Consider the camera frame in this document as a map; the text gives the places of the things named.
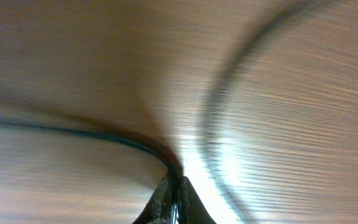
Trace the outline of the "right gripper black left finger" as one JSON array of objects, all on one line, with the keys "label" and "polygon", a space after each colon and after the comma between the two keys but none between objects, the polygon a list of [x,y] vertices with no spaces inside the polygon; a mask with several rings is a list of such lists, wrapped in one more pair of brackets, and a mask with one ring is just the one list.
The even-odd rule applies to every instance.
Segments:
[{"label": "right gripper black left finger", "polygon": [[133,224],[171,224],[173,219],[172,175],[166,173]]}]

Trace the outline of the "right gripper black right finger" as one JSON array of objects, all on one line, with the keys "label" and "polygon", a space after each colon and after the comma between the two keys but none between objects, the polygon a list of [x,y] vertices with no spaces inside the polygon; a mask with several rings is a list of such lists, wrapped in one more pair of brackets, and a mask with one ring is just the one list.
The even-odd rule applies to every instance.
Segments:
[{"label": "right gripper black right finger", "polygon": [[207,212],[188,177],[181,177],[178,188],[179,224],[216,224]]}]

